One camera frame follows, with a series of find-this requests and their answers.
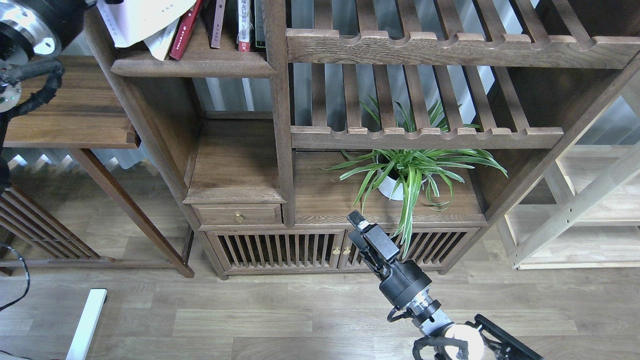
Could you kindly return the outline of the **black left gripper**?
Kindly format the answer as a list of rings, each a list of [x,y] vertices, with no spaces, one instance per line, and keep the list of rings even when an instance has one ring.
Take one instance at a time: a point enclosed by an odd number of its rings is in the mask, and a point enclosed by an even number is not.
[[[3,57],[55,57],[83,30],[95,0],[2,0],[0,49]]]

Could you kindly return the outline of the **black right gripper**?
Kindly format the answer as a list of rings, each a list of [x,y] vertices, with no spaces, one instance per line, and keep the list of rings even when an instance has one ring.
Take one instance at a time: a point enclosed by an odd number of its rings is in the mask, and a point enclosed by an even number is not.
[[[427,296],[430,278],[413,260],[398,260],[400,249],[378,224],[370,224],[358,210],[350,212],[347,220],[355,228],[349,238],[381,281],[379,289],[395,309],[406,307],[419,294]]]

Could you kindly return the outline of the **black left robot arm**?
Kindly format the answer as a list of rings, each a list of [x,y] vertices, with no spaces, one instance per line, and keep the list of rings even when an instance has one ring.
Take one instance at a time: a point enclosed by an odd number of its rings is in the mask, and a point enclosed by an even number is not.
[[[57,95],[66,71],[58,55],[82,32],[94,0],[3,0],[1,2],[1,137],[12,119]],[[39,91],[19,102],[22,82],[46,76]]]

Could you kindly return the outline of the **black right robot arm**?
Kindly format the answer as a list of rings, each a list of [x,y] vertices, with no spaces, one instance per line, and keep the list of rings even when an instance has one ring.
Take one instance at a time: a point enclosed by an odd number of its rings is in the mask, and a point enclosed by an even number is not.
[[[382,228],[354,210],[348,215],[349,233],[364,262],[380,280],[379,290],[393,305],[387,321],[410,318],[422,337],[413,344],[414,359],[425,347],[434,348],[436,360],[480,360],[490,350],[498,360],[540,360],[542,356],[487,317],[474,322],[450,320],[438,300],[429,296],[431,280],[413,260],[399,260],[400,249]]]

